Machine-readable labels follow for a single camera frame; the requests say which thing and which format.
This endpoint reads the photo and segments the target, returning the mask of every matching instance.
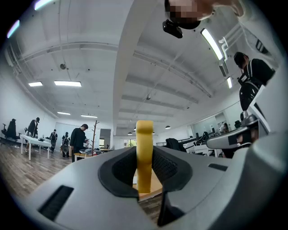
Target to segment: coat rack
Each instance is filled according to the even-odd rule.
[[[92,129],[92,131],[94,131],[93,133],[93,141],[92,141],[92,156],[94,155],[94,139],[95,139],[95,131],[96,131],[96,125],[98,124],[99,122],[97,122],[97,120],[95,121],[95,124],[94,124],[94,130]]]

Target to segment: black camera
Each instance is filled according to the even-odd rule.
[[[168,33],[173,35],[176,38],[183,38],[182,30],[180,27],[176,26],[173,22],[170,22],[168,19],[163,22],[163,30]]]

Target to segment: fluorescent light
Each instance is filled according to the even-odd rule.
[[[19,27],[20,21],[17,20],[11,27],[11,29],[8,31],[7,38],[11,37],[11,35],[15,32],[15,30]]]
[[[81,87],[80,81],[54,81],[55,85]]]
[[[89,115],[81,115],[81,117],[98,118],[98,117],[96,117],[96,116],[89,116]]]
[[[229,88],[232,88],[232,81],[230,77],[227,78],[227,82],[228,82]]]
[[[71,115],[70,113],[63,113],[63,112],[57,112],[59,114],[64,114],[64,115]]]
[[[39,8],[41,8],[42,6],[46,5],[47,3],[51,2],[52,0],[40,0],[38,2],[36,2],[35,6],[34,6],[34,10],[38,10]]]
[[[42,82],[33,82],[33,83],[29,83],[29,85],[31,86],[31,87],[34,87],[34,86],[42,86],[43,84],[42,84]]]
[[[201,31],[201,34],[204,36],[204,38],[207,40],[207,42],[211,45],[211,47],[214,50],[218,59],[221,60],[223,58],[223,55],[222,55],[216,41],[213,39],[213,37],[211,36],[209,31],[207,29],[203,29]]]

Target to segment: ceiling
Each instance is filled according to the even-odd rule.
[[[163,1],[151,6],[151,15],[145,15],[143,7],[136,8],[136,2],[140,0],[62,0],[39,11],[31,6],[7,43],[10,55],[16,57],[12,61],[18,81],[52,116],[65,117],[57,111],[71,113],[73,119],[80,119],[81,114],[96,115],[111,127],[116,125],[117,136],[132,132],[139,119],[153,120],[158,133],[171,122],[187,123],[193,106],[205,104],[228,88],[200,31],[208,29],[218,41],[236,25],[237,18],[229,8],[217,9],[195,31],[183,29],[184,37],[177,39],[162,29],[166,19]],[[138,26],[130,15],[146,16],[147,21],[140,37],[134,38],[137,45],[127,61],[128,73],[115,94],[120,46],[128,24]],[[244,46],[242,37],[230,51]],[[227,67],[230,76],[238,71],[231,58]],[[55,86],[55,80],[80,81],[82,87]],[[36,81],[43,86],[27,85]],[[115,97],[118,107],[113,105]],[[176,115],[181,113],[186,114],[182,116],[185,119],[179,120]]]

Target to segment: yellow tape roll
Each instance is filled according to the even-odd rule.
[[[137,139],[137,189],[150,193],[153,152],[153,121],[139,120],[136,124]]]

